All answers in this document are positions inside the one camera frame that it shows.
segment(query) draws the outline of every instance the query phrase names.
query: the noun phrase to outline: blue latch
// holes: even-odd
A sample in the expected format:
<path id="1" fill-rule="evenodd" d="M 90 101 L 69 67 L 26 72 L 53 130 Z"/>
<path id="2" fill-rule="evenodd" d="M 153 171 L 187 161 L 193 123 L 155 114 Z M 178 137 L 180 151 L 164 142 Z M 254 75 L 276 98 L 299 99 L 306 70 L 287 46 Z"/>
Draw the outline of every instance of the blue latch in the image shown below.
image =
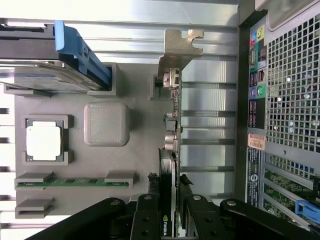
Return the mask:
<path id="1" fill-rule="evenodd" d="M 86 44 L 79 32 L 69 26 L 65 26 L 64 21 L 54 22 L 55 50 L 60 54 L 73 55 L 78 60 L 78 70 L 90 78 L 94 74 L 109 90 L 111 89 L 111 72 L 97 58 L 94 52 Z"/>
<path id="2" fill-rule="evenodd" d="M 295 202 L 295 214 L 302 215 L 316 224 L 320 224 L 320 209 L 305 200 Z"/>

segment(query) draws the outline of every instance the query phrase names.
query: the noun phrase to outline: warning label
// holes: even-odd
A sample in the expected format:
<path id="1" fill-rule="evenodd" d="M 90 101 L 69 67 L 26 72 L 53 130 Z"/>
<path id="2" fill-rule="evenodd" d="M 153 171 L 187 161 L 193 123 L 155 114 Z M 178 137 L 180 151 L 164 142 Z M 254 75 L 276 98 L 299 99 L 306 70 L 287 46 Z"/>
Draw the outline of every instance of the warning label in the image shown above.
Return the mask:
<path id="1" fill-rule="evenodd" d="M 261 151 L 265 150 L 266 147 L 266 137 L 259 134 L 248 134 L 248 146 Z"/>
<path id="2" fill-rule="evenodd" d="M 256 208 L 259 206 L 260 158 L 259 150 L 247 148 L 246 202 Z"/>

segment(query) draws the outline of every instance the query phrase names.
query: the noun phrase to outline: perforated metal mesh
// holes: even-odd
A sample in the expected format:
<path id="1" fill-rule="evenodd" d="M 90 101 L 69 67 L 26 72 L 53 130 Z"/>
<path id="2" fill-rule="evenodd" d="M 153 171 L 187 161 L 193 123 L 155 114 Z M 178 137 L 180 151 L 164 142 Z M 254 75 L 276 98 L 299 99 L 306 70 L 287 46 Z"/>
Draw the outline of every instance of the perforated metal mesh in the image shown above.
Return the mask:
<path id="1" fill-rule="evenodd" d="M 268 45 L 266 139 L 320 153 L 320 14 Z"/>
<path id="2" fill-rule="evenodd" d="M 310 179 L 310 177 L 315 174 L 315 170 L 312 167 L 305 166 L 297 162 L 290 161 L 271 154 L 266 157 L 265 162 L 305 179 Z"/>

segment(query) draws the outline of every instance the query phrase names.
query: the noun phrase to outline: hard drive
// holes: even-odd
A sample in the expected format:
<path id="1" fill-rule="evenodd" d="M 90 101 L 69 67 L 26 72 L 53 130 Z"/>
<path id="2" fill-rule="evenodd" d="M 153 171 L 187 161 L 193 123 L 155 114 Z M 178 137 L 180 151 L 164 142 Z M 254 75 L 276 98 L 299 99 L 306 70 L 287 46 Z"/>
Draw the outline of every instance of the hard drive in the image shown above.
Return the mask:
<path id="1" fill-rule="evenodd" d="M 43 28 L 0 25 L 0 43 L 0 82 L 11 87 L 53 93 L 111 90 L 111 71 L 63 21 Z"/>

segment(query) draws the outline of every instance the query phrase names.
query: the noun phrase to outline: sticker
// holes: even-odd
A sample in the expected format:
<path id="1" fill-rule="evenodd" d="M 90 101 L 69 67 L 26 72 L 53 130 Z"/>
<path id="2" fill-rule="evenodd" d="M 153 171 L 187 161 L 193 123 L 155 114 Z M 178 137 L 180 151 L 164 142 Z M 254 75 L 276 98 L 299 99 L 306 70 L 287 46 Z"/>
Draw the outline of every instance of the sticker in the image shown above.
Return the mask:
<path id="1" fill-rule="evenodd" d="M 255 148 L 261 151 L 265 150 L 266 145 L 266 137 L 259 134 L 248 134 L 248 146 L 251 148 Z"/>
<path id="2" fill-rule="evenodd" d="M 265 26 L 263 25 L 256 31 L 256 41 L 259 42 L 265 38 Z"/>
<path id="3" fill-rule="evenodd" d="M 246 153 L 246 203 L 253 207 L 259 206 L 259 178 L 261 152 L 248 147 Z"/>

